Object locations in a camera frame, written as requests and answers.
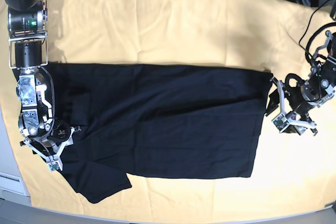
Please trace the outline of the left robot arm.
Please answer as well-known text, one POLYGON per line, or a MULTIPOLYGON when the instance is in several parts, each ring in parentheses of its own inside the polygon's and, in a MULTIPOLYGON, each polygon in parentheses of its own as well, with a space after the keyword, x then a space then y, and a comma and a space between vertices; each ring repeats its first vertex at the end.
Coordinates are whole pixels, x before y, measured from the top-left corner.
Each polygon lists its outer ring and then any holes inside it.
POLYGON ((307 80, 294 73, 287 74, 284 81, 270 79, 276 90, 269 95, 265 116, 279 109, 272 119, 279 133, 318 133, 309 111, 335 97, 335 33, 327 30, 325 36, 324 44, 308 60, 311 68, 307 80))

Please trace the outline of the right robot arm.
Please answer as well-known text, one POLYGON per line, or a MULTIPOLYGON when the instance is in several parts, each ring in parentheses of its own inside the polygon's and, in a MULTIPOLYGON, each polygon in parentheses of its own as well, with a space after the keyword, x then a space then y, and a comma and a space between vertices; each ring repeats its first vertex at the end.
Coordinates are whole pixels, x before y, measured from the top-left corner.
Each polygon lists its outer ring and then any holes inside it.
POLYGON ((16 94, 22 104, 18 128, 28 146, 51 171, 62 170, 61 154, 80 130, 55 116, 55 87, 48 65, 47 1, 5 0, 8 64, 19 72, 16 94))

